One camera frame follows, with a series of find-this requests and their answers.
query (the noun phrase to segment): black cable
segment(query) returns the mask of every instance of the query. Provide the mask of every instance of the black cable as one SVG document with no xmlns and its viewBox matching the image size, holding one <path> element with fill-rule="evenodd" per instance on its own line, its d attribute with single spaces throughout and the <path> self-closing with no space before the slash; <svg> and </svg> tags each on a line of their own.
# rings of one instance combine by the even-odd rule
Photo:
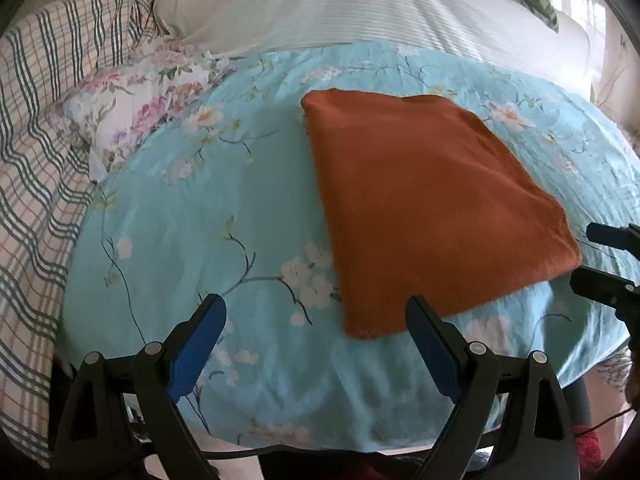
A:
<svg viewBox="0 0 640 480">
<path fill-rule="evenodd" d="M 130 449 L 123 455 L 117 457 L 109 466 L 100 470 L 85 471 L 60 471 L 49 470 L 50 478 L 54 480 L 107 480 L 129 468 L 134 463 L 144 460 L 146 457 L 156 453 L 156 449 L 151 442 L 143 442 L 139 446 Z"/>
<path fill-rule="evenodd" d="M 258 447 L 256 449 L 243 449 L 240 451 L 203 451 L 202 454 L 207 460 L 232 460 L 235 458 L 247 458 L 249 456 L 260 456 L 275 451 L 288 451 L 299 454 L 311 455 L 336 455 L 336 454 L 353 454 L 356 451 L 336 450 L 336 449 L 300 449 L 299 447 L 285 446 L 284 444 L 276 444 L 274 446 Z"/>
<path fill-rule="evenodd" d="M 600 424 L 597 424 L 597 425 L 596 425 L 596 426 L 594 426 L 593 428 L 589 428 L 588 430 L 584 430 L 584 431 L 581 431 L 580 433 L 576 433 L 576 434 L 574 435 L 574 437 L 575 437 L 575 438 L 578 438 L 578 437 L 580 437 L 580 436 L 584 436 L 584 435 L 586 435 L 586 434 L 588 434 L 588 433 L 591 433 L 591 432 L 593 432 L 593 431 L 596 431 L 596 430 L 598 430 L 599 428 L 601 428 L 602 426 L 604 426 L 605 424 L 607 424 L 608 422 L 611 422 L 612 420 L 614 420 L 615 418 L 618 418 L 619 416 L 622 416 L 622 415 L 626 415 L 626 414 L 627 414 L 628 412 L 630 412 L 632 409 L 633 409 L 633 407 L 631 407 L 631 408 L 627 408 L 626 410 L 623 410 L 623 411 L 622 411 L 622 412 L 620 412 L 620 413 L 616 413 L 615 415 L 611 415 L 609 418 L 606 418 L 606 419 L 605 419 L 605 420 L 603 420 Z"/>
</svg>

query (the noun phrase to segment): orange towel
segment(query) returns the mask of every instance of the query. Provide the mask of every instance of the orange towel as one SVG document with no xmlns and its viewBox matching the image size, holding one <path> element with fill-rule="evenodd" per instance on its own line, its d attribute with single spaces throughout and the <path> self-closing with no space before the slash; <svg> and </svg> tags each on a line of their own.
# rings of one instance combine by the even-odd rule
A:
<svg viewBox="0 0 640 480">
<path fill-rule="evenodd" d="M 405 330 L 414 294 L 445 317 L 580 264 L 562 206 L 473 113 L 335 89 L 302 107 L 347 334 Z"/>
</svg>

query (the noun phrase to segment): mattress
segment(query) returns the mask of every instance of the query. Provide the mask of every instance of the mattress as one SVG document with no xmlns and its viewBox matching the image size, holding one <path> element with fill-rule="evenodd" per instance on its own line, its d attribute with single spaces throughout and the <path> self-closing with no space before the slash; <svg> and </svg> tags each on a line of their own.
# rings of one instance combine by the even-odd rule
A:
<svg viewBox="0 0 640 480">
<path fill-rule="evenodd" d="M 159 23 L 219 54 L 389 40 L 521 70 L 590 95 L 587 34 L 512 0 L 156 0 Z"/>
<path fill-rule="evenodd" d="M 623 276 L 640 271 L 630 254 L 585 238 L 591 221 L 623 225 L 640 216 L 640 160 L 580 96 L 405 44 L 249 54 L 101 184 L 66 286 L 63 356 L 78 365 L 90 351 L 134 354 L 164 340 L 200 297 L 216 292 L 228 325 L 196 388 L 178 403 L 192 428 L 249 447 L 372 451 L 433 443 L 452 405 L 410 336 L 364 341 L 342 330 L 300 107 L 306 92 L 326 88 L 439 94 L 473 111 L 559 200 L 585 264 Z M 203 116 L 215 120 L 193 128 Z M 560 383 L 569 384 L 628 333 L 613 309 L 574 295 L 568 281 L 538 283 L 450 321 L 500 354 L 545 351 Z M 503 409 L 504 399 L 489 429 Z"/>
</svg>

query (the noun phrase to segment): blue gripper pad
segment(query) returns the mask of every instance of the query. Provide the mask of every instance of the blue gripper pad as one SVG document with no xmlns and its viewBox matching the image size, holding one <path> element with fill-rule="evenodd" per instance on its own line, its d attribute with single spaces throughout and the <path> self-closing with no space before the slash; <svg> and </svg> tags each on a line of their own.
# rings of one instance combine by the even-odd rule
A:
<svg viewBox="0 0 640 480">
<path fill-rule="evenodd" d="M 217 296 L 204 314 L 196 311 L 187 323 L 197 322 L 195 318 L 199 315 L 201 317 L 197 326 L 193 328 L 186 343 L 171 362 L 167 394 L 174 403 L 178 402 L 180 397 L 191 393 L 213 347 L 222 334 L 226 323 L 225 300 Z"/>
<path fill-rule="evenodd" d="M 405 317 L 409 334 L 438 391 L 449 397 L 454 404 L 457 403 L 462 396 L 461 368 L 466 364 L 464 346 L 458 348 L 459 344 L 466 344 L 462 334 L 450 323 L 441 321 L 423 298 L 409 299 Z M 445 338 L 453 339 L 455 348 Z"/>
</svg>

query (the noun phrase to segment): metal screw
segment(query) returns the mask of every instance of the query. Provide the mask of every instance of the metal screw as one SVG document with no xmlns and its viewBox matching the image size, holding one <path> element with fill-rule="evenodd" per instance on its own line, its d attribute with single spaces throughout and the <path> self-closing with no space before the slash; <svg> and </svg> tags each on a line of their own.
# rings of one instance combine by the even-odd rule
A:
<svg viewBox="0 0 640 480">
<path fill-rule="evenodd" d="M 471 350 L 472 354 L 482 355 L 486 352 L 486 346 L 484 346 L 481 342 L 473 341 L 469 345 L 469 350 Z"/>
<path fill-rule="evenodd" d="M 100 354 L 98 354 L 98 352 L 89 352 L 84 357 L 84 362 L 87 363 L 88 365 L 92 365 L 97 363 L 98 359 L 100 359 Z"/>
<path fill-rule="evenodd" d="M 536 350 L 535 352 L 533 352 L 532 357 L 535 362 L 540 363 L 541 365 L 546 363 L 546 354 L 544 352 L 541 352 L 540 350 Z"/>
<path fill-rule="evenodd" d="M 152 341 L 145 346 L 145 354 L 148 355 L 156 355 L 161 350 L 162 343 L 159 343 L 158 341 Z"/>
</svg>

